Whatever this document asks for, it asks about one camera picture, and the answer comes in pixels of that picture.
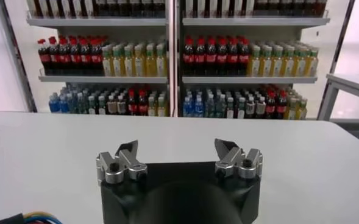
yellow wire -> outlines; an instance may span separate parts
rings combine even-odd
[[[24,217],[24,219],[27,219],[31,216],[37,216],[37,215],[50,216],[50,217],[53,217],[56,219],[56,217],[54,215],[47,213],[47,212],[30,212],[30,213],[24,214],[23,217]]]

white table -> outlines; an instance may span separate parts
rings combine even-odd
[[[214,139],[265,158],[256,223],[359,223],[359,140],[323,121],[0,113],[0,219],[102,223],[95,157],[139,140],[144,163],[216,161]]]
[[[330,120],[339,90],[359,97],[359,74],[329,74],[327,79],[327,86],[325,87],[325,94],[318,117],[322,121]]]

blue wire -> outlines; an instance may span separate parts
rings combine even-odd
[[[29,217],[29,218],[25,219],[25,223],[34,222],[34,221],[47,221],[47,220],[52,221],[55,224],[62,224],[60,221],[58,221],[57,219],[55,219],[53,217],[43,216],[43,215]]]

bottle label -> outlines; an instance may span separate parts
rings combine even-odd
[[[132,59],[125,59],[126,76],[133,76],[132,72]]]
[[[227,118],[233,119],[233,110],[227,110]]]
[[[143,60],[141,58],[135,58],[135,65],[136,65],[136,76],[144,76],[143,74]]]
[[[51,56],[49,54],[41,54],[40,60],[43,63],[51,62]]]
[[[259,60],[252,60],[251,74],[252,76],[258,76],[259,73]]]
[[[265,60],[265,67],[263,68],[263,76],[270,76],[271,60]]]
[[[240,110],[239,112],[238,112],[238,119],[244,119],[244,115],[245,115],[246,113],[244,112],[244,110]]]
[[[165,66],[164,66],[164,59],[158,58],[156,59],[156,66],[157,66],[157,76],[164,77],[165,74]]]
[[[275,112],[275,106],[266,106],[266,113],[272,114]]]
[[[294,65],[294,61],[293,60],[288,60],[286,62],[286,68],[285,68],[285,76],[293,76],[293,65]]]
[[[102,64],[104,65],[105,76],[111,76],[109,60],[105,59]]]
[[[93,109],[93,108],[88,109],[88,113],[89,114],[95,114],[95,109]]]
[[[274,62],[274,70],[272,72],[273,76],[279,76],[279,74],[281,73],[281,67],[282,67],[282,61],[281,60],[276,60]]]

display shelf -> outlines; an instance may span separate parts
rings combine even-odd
[[[184,26],[323,26],[329,18],[184,18]]]
[[[182,77],[184,84],[293,84],[314,83],[317,77]]]
[[[28,18],[31,26],[63,27],[63,26],[165,26],[166,19],[160,18],[96,18],[96,19],[35,19]]]
[[[39,76],[41,82],[69,83],[167,83],[166,77],[87,77],[87,76]]]

